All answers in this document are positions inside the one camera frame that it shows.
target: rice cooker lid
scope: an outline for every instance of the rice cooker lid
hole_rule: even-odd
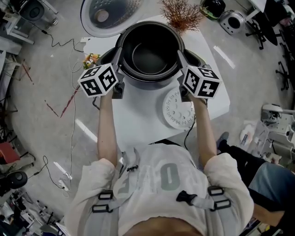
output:
[[[87,33],[107,38],[135,24],[147,5],[148,0],[83,0],[80,18]]]

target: dried plant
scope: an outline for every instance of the dried plant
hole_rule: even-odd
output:
[[[198,4],[190,5],[188,0],[160,0],[160,3],[162,15],[179,34],[186,30],[199,31],[203,15]]]

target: concrete floor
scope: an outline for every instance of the concrete floor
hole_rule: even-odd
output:
[[[89,36],[80,23],[80,0],[52,0],[52,5],[58,9],[58,25],[52,27],[49,33],[54,42],[66,42],[71,38],[79,42],[81,37]],[[160,5],[157,0],[150,0],[150,6],[143,18],[158,15]],[[225,1],[228,9],[243,11],[233,0]],[[248,2],[239,0],[244,6]],[[230,97],[230,112],[212,121],[216,139],[224,131],[230,132],[229,143],[238,143],[239,133],[244,120],[259,120],[261,106],[265,103],[276,103],[283,108],[289,108],[292,100],[291,89],[280,91],[282,79],[278,78],[275,70],[278,61],[283,61],[283,50],[270,42],[265,43],[265,49],[260,51],[255,36],[246,37],[245,32],[235,36],[228,35],[218,22],[204,19],[200,30],[214,55],[219,71]],[[64,107],[73,94],[71,86],[71,71],[68,58],[72,44],[64,47],[51,47],[51,38],[39,30],[33,33],[34,45],[25,44],[20,58],[25,59],[31,66],[30,76],[20,82],[13,81],[11,95],[18,112],[11,116],[13,128],[25,148],[37,158],[34,168],[28,170],[31,176],[43,166],[42,157],[49,160],[48,168],[53,181],[66,179],[53,162],[58,162],[64,169],[70,171],[70,144],[73,129],[73,102],[60,118]],[[213,49],[218,46],[235,63],[235,69]],[[83,53],[72,52],[70,63],[84,59]],[[76,85],[82,69],[73,74]],[[94,134],[98,128],[98,111],[83,92],[76,94],[76,118]],[[58,114],[55,115],[47,104]],[[192,156],[197,157],[196,131],[191,132],[187,146]],[[171,140],[183,145],[186,133],[171,137]],[[54,186],[44,169],[39,175],[32,177],[25,185],[27,192],[35,199],[43,201],[60,215],[66,211],[75,195],[81,178],[82,166],[96,159],[96,143],[91,140],[79,127],[75,128],[72,142],[72,176],[71,190],[66,193]]]

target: white t-shirt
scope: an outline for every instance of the white t-shirt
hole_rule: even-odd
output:
[[[153,217],[179,218],[207,235],[205,211],[186,202],[177,202],[178,194],[185,190],[201,198],[207,195],[207,187],[217,185],[231,192],[235,211],[236,230],[244,229],[253,214],[253,200],[237,171],[236,160],[229,154],[212,157],[204,173],[196,169],[187,150],[176,145],[154,144],[136,149],[140,158],[136,182],[128,182],[125,171],[114,185],[116,199],[128,195],[129,186],[136,186],[132,196],[119,208],[118,235],[124,235],[135,224]],[[82,222],[87,219],[90,199],[108,185],[115,168],[106,159],[84,166],[76,197],[65,216],[65,225],[71,235],[77,236]]]
[[[140,155],[137,187],[119,209],[118,235],[124,235],[141,221],[159,216],[182,219],[202,235],[207,235],[205,210],[189,206],[186,202],[176,202],[182,190],[201,198],[207,195],[208,179],[194,166],[189,152],[182,147],[165,144],[150,145],[137,150]],[[230,172],[224,171],[227,171],[227,175],[240,179],[239,184],[243,186],[236,161],[228,154],[216,158],[224,159],[224,165],[231,166]],[[219,174],[225,174],[224,171],[221,167]],[[117,181],[113,189],[114,195],[118,196],[118,192],[125,188],[124,181]]]

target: strap buckle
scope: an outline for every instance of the strap buckle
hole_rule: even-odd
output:
[[[135,166],[129,167],[129,168],[127,169],[127,172],[129,172],[129,171],[134,171],[134,170],[137,169],[137,168],[138,168],[138,165],[135,165]]]
[[[112,190],[104,190],[98,195],[99,200],[111,200],[114,196]]]
[[[104,204],[104,205],[93,205],[92,206],[92,213],[101,213],[101,212],[111,213],[112,210],[110,210],[108,204]]]
[[[224,194],[223,188],[221,188],[219,186],[209,186],[207,188],[207,190],[208,190],[208,194],[210,196],[218,196],[218,195],[223,195]]]
[[[210,211],[214,212],[216,210],[221,210],[225,208],[231,207],[231,201],[229,199],[215,201],[214,202],[214,209],[210,209]]]
[[[192,200],[197,196],[197,194],[188,194],[186,191],[181,191],[177,198],[176,201],[185,201],[189,206],[192,206]]]

